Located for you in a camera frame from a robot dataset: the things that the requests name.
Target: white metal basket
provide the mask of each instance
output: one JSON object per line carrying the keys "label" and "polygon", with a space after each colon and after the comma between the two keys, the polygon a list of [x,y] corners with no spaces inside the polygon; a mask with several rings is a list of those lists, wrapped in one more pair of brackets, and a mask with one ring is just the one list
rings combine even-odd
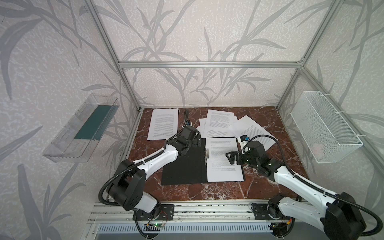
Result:
{"label": "white metal basket", "polygon": [[362,146],[340,112],[319,91],[303,92],[291,116],[318,163],[338,162]]}

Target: floral wallpaper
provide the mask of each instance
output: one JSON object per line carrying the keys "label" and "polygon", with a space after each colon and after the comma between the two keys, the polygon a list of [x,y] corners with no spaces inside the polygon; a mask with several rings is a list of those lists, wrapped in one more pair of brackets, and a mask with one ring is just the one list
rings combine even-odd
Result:
{"label": "floral wallpaper", "polygon": [[[298,61],[332,1],[94,2],[120,61]],[[275,106],[292,72],[125,69],[142,106]]]}
{"label": "floral wallpaper", "polygon": [[[344,1],[315,48],[307,68],[363,133],[384,153],[384,1]],[[311,180],[336,192],[351,194],[384,218],[384,177],[361,149],[337,163],[318,164],[312,157],[290,112],[302,91],[312,91],[300,77],[280,109],[283,122]],[[368,229],[375,220],[364,215]],[[369,237],[383,239],[384,232]]]}
{"label": "floral wallpaper", "polygon": [[[78,239],[137,111],[83,1],[0,1],[0,239]],[[42,156],[90,93],[120,107],[87,163]]]}

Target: robotic arm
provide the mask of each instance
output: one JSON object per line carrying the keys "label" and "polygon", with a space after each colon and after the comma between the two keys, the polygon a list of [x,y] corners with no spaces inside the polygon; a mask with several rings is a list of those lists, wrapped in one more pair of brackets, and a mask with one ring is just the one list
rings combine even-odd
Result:
{"label": "robotic arm", "polygon": [[[100,202],[122,206],[126,211],[142,210],[147,219],[156,219],[160,214],[161,205],[153,196],[144,192],[145,181],[164,165],[175,161],[178,156],[186,155],[191,147],[201,145],[199,131],[190,126],[186,118],[184,116],[183,129],[170,140],[166,140],[162,149],[134,162],[122,161],[114,176],[100,189]],[[257,137],[273,139],[279,146],[283,162],[268,158],[264,146],[258,141],[253,141]],[[356,204],[353,197],[345,192],[339,195],[324,189],[293,172],[286,165],[282,148],[275,138],[268,135],[258,135],[252,139],[241,136],[238,142],[242,151],[226,154],[231,164],[247,164],[255,168],[259,174],[284,185],[311,203],[308,205],[277,195],[268,202],[268,214],[272,218],[279,219],[285,215],[300,219],[324,231],[330,240],[355,240],[360,236],[370,236],[381,231],[381,219],[372,211]],[[103,198],[105,190],[115,200],[114,202]],[[364,232],[366,224],[359,210],[367,212],[376,219],[377,226],[373,230]]]}

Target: red marble tabletop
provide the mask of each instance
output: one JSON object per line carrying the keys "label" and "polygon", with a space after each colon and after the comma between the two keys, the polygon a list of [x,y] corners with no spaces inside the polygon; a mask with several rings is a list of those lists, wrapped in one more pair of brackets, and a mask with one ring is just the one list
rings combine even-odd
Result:
{"label": "red marble tabletop", "polygon": [[[208,109],[234,112],[238,119],[248,115],[255,122],[263,126],[282,145],[287,164],[295,172],[307,177],[307,174],[297,156],[292,141],[284,129],[280,116],[274,107],[240,107],[240,108],[188,108],[189,120],[192,126],[199,125],[199,118],[206,118]],[[183,122],[184,108],[179,108],[179,129]],[[129,155],[129,160],[143,158],[162,148],[164,140],[147,140],[152,109],[144,109],[136,137]],[[281,159],[277,145],[267,150],[270,158]],[[161,185],[162,169],[150,176],[145,184],[144,191],[152,194],[159,201],[177,200],[213,200],[213,199],[268,199],[278,193],[289,197],[296,194],[288,188],[269,181],[260,176],[251,167],[244,166],[244,182],[212,182],[207,184]]]}

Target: gray floor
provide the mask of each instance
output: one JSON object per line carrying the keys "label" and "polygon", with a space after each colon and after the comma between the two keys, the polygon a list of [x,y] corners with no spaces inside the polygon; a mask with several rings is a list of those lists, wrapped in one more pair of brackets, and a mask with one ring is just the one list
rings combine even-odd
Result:
{"label": "gray floor", "polygon": [[[96,240],[144,240],[140,234],[98,234]],[[155,240],[274,240],[270,233],[178,233],[159,234]],[[296,222],[285,240],[327,240],[328,237],[317,228],[303,222]]]}

